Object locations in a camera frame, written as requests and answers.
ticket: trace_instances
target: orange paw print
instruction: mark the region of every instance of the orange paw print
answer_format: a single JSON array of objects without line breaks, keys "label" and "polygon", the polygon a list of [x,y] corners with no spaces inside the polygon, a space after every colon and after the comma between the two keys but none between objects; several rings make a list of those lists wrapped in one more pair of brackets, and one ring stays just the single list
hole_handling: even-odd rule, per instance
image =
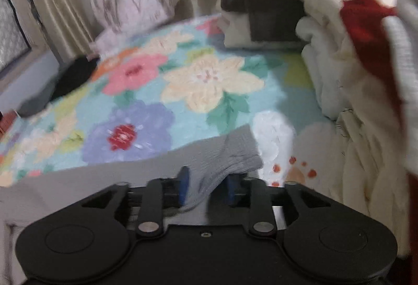
[{"label": "orange paw print", "polygon": [[317,173],[313,169],[308,172],[308,178],[315,178],[316,175],[317,175]]},{"label": "orange paw print", "polygon": [[287,174],[286,181],[295,181],[299,184],[305,184],[305,176],[302,171],[297,167],[292,167]]},{"label": "orange paw print", "polygon": [[279,173],[281,170],[282,170],[282,169],[281,169],[280,165],[275,164],[275,165],[273,166],[273,172],[274,172],[274,173]]}]

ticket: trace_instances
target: red flower center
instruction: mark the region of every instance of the red flower center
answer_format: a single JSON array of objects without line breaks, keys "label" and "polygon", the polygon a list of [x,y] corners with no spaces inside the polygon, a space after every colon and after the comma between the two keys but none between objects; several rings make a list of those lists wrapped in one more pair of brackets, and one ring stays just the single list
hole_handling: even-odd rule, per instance
[{"label": "red flower center", "polygon": [[136,139],[135,127],[131,124],[120,125],[114,128],[113,133],[107,138],[110,150],[128,150]]},{"label": "red flower center", "polygon": [[132,76],[132,75],[137,75],[140,71],[143,70],[143,67],[141,65],[136,65],[133,66],[131,68],[129,68],[126,72],[125,75],[126,76]]}]

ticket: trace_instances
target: red fabric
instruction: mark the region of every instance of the red fabric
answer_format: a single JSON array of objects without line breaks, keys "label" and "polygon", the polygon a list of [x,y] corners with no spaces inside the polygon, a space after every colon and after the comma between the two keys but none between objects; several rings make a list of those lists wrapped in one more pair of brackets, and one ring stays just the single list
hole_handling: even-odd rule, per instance
[{"label": "red fabric", "polygon": [[363,67],[385,84],[390,102],[402,123],[399,116],[401,101],[392,70],[390,46],[382,26],[382,19],[396,15],[396,11],[381,6],[375,0],[349,0],[343,4],[340,16],[357,56]]},{"label": "red fabric", "polygon": [[[353,42],[357,57],[369,73],[384,83],[402,126],[402,102],[394,79],[389,42],[382,27],[382,19],[390,15],[396,15],[394,8],[381,6],[375,0],[344,1],[340,10],[341,19]],[[395,285],[418,285],[418,178],[416,176],[409,175],[409,187],[412,258],[405,261],[397,259],[394,263],[389,279]]]}]

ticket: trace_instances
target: floral blanket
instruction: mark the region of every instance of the floral blanket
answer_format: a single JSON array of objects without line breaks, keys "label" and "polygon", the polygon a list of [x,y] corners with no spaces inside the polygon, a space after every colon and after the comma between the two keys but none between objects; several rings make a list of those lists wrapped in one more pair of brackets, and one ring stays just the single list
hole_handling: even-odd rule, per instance
[{"label": "floral blanket", "polygon": [[294,142],[282,149],[279,138],[284,125],[294,141],[309,126],[323,133],[329,123],[300,55],[227,50],[216,22],[194,19],[133,38],[103,60],[87,84],[31,119],[17,119],[0,144],[0,186],[155,157],[247,123],[257,128],[259,142],[268,137],[260,146],[273,184],[297,162],[296,178],[316,177],[318,167],[294,155]]}]

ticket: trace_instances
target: purple flower print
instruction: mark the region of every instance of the purple flower print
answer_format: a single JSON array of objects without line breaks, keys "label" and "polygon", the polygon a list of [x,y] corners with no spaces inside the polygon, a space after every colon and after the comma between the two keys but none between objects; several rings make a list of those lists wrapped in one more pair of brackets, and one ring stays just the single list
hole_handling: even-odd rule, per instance
[{"label": "purple flower print", "polygon": [[109,121],[97,124],[82,148],[90,164],[136,161],[158,156],[171,149],[168,129],[174,114],[163,104],[136,101],[112,111]]}]

